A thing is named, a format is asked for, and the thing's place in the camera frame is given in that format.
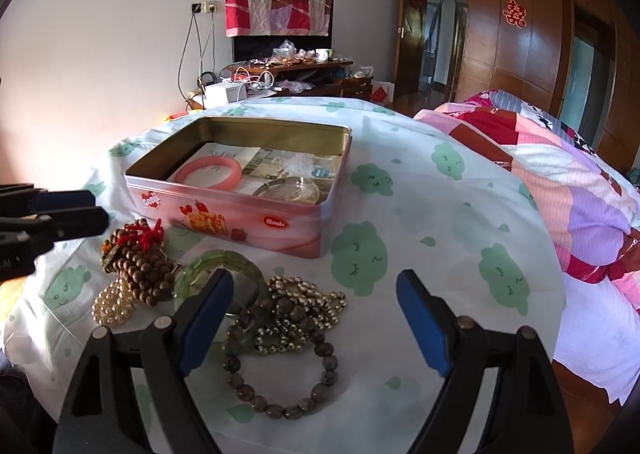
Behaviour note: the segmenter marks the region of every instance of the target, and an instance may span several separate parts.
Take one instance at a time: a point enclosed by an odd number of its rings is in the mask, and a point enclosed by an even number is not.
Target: tin box
[[[167,181],[208,142],[341,156],[327,198],[316,205]],[[126,172],[140,214],[224,240],[283,254],[319,257],[328,250],[344,186],[351,129],[251,117],[202,117],[140,158]]]

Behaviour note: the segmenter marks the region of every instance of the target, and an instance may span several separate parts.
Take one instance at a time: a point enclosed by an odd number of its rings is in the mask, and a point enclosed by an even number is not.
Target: tablecloth
[[[348,125],[353,144],[337,213],[335,247],[302,259],[167,229],[167,251],[186,263],[211,249],[247,256],[264,275],[299,275],[323,291],[344,290],[349,306],[328,333],[340,359],[340,381],[321,412],[297,422],[254,414],[223,383],[220,344],[187,379],[194,401],[225,453],[402,453],[433,405],[442,380],[423,361],[395,296],[396,275],[414,269],[453,312],[486,329],[537,329],[551,356],[565,304],[553,243],[535,203],[513,174],[429,124],[361,100],[246,100],[190,115],[119,142],[100,158],[85,185],[113,219],[108,232],[135,216],[124,171],[197,117],[273,117]],[[57,418],[82,348],[95,323],[91,305],[113,280],[98,262],[104,237],[59,243],[41,257],[25,294],[6,322],[5,351],[29,377],[34,394]],[[372,257],[383,257],[373,261]],[[359,272],[345,265],[360,265]],[[171,302],[139,307],[117,331],[147,326]],[[268,401],[283,405],[307,395],[322,368],[312,351],[242,357],[242,375]],[[136,394],[152,447],[170,452],[143,373]],[[460,452],[473,452],[490,404],[488,373]]]

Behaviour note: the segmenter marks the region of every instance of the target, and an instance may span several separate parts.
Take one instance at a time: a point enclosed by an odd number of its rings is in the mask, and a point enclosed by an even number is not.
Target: cup
[[[316,48],[316,60],[318,62],[328,62],[330,52],[333,50],[329,50],[328,48]]]

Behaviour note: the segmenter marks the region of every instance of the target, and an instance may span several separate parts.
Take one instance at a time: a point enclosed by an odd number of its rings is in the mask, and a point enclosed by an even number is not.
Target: green bangle
[[[174,306],[177,310],[187,297],[200,293],[216,269],[234,276],[234,301],[226,312],[236,317],[241,310],[268,297],[269,289],[260,269],[242,254],[231,250],[212,250],[191,261],[175,274]]]

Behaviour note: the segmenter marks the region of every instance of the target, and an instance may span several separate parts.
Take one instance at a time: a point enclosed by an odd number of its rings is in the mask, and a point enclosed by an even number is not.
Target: door
[[[427,0],[400,0],[394,97],[418,91]]]

